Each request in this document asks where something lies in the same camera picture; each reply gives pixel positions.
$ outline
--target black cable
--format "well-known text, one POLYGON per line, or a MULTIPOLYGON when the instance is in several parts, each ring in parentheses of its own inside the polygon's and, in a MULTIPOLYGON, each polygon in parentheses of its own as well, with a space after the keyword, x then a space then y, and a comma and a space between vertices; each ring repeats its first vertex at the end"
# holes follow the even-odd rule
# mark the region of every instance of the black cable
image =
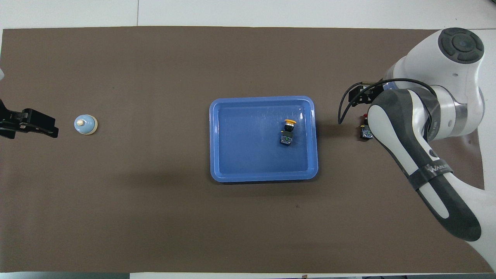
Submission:
MULTIPOLYGON (((360 91, 360 93, 358 93, 349 103, 348 105, 346 106, 346 109, 344 110, 343 112, 343 115, 341 116, 341 107, 343 106, 343 101, 344 101, 344 98, 345 98, 345 95, 347 92, 345 92, 345 95, 343 95, 343 98, 341 98, 341 102, 339 103, 339 110, 338 110, 338 124, 341 124, 343 123, 343 120, 346 116, 346 114, 348 113, 348 110, 350 109, 351 105, 357 101, 362 95, 365 94, 365 92, 367 92, 368 90, 374 88, 374 87, 377 87, 378 85, 381 85, 381 84, 385 84, 385 83, 388 83, 388 82, 392 82, 392 81, 407 81, 407 82, 411 82, 411 83, 415 83, 415 84, 418 84, 418 85, 421 85, 423 87, 425 87, 432 95, 436 96, 435 92, 434 92, 434 89, 432 89, 432 87, 430 87, 428 84, 424 83, 424 82, 421 82, 419 80, 416 80, 416 79, 411 79, 411 78, 391 78, 391 79, 385 79, 385 80, 381 80, 381 81, 378 81, 372 85, 369 85, 367 86, 365 89, 363 89, 362 91, 360 91)), ((353 84, 350 88, 353 88, 357 85, 360 85, 359 82, 353 84)), ((420 98, 420 101, 422 102, 422 105, 424 107, 426 107, 426 105, 424 104, 424 101, 420 98)), ((424 138, 427 140, 427 130, 429 129, 429 126, 430 126, 430 123, 431 123, 431 113, 427 111, 427 116, 428 116, 428 121, 426 122, 426 126, 424 128, 424 138)))
POLYGON ((355 87, 356 87, 356 86, 358 86, 358 85, 362 85, 362 84, 363 84, 363 82, 361 82, 361 81, 360 81, 360 82, 357 82, 357 83, 353 84, 352 86, 350 86, 350 87, 348 88, 348 90, 346 90, 346 91, 344 92, 343 97, 341 98, 341 102, 339 102, 339 109, 338 109, 338 123, 339 123, 339 124, 341 124, 341 123, 339 122, 339 117, 340 117, 340 115, 341 115, 341 108, 343 107, 343 102, 344 102, 344 99, 346 98, 346 95, 348 95, 348 93, 350 93, 350 91, 351 91, 353 88, 355 88, 355 87))

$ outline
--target plastic tray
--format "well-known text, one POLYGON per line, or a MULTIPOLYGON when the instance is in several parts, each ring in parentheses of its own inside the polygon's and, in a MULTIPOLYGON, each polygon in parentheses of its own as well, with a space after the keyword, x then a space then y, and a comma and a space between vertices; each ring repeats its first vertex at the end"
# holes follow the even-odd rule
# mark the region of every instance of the plastic tray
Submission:
POLYGON ((210 105, 210 173, 216 181, 301 180, 317 171, 310 98, 229 98, 210 105), (297 122, 291 145, 279 142, 285 119, 297 122))

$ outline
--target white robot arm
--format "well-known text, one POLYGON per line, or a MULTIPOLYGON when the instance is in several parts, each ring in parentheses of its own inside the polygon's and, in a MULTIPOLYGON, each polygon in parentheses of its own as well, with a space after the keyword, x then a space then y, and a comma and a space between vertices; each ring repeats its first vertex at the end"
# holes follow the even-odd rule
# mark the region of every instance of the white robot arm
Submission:
POLYGON ((484 46, 473 32, 434 33, 393 65, 368 121, 439 223, 467 241, 496 270, 496 195, 456 178, 428 141, 471 133, 484 114, 477 75, 484 46))

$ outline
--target light blue knob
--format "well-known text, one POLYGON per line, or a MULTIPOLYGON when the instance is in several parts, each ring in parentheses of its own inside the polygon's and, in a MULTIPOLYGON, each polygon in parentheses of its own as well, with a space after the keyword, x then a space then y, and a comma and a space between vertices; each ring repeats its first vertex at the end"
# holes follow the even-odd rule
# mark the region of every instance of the light blue knob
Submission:
POLYGON ((98 128, 98 121, 89 114, 83 114, 74 120, 74 128, 83 135, 91 135, 98 128))

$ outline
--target brown mat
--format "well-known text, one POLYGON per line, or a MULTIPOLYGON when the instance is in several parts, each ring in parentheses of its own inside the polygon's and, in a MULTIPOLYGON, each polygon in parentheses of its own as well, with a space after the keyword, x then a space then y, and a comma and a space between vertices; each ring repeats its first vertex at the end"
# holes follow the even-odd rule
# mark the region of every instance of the brown mat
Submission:
MULTIPOLYGON (((2 272, 491 272, 452 237, 389 154, 336 124, 343 91, 379 80, 431 30, 119 27, 5 30, 7 108, 57 120, 57 139, 0 139, 2 272), (319 172, 222 185, 208 107, 306 95, 319 172), (99 121, 92 136, 74 118, 99 121)), ((434 143, 481 187, 477 134, 434 143)))

